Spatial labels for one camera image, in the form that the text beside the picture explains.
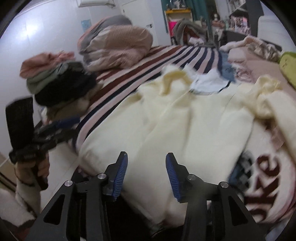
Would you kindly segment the left forearm cream sleeve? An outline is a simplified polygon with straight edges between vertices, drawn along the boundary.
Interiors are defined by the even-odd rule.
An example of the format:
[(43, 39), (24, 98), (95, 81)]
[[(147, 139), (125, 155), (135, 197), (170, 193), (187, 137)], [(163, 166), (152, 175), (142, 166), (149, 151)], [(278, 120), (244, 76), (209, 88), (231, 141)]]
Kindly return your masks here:
[(41, 189), (39, 185), (16, 182), (16, 193), (1, 189), (1, 219), (13, 227), (34, 222), (41, 212)]

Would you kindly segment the person's left hand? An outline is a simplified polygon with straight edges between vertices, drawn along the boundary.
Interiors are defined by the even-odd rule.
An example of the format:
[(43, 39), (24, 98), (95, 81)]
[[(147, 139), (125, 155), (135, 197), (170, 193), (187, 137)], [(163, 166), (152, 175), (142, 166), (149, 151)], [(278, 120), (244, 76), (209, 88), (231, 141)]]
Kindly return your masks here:
[(50, 168), (49, 154), (46, 153), (45, 159), (39, 163), (35, 161), (16, 163), (14, 167), (16, 178), (23, 184), (33, 185), (36, 181), (36, 177), (33, 173), (35, 167), (37, 168), (38, 177), (47, 178)]

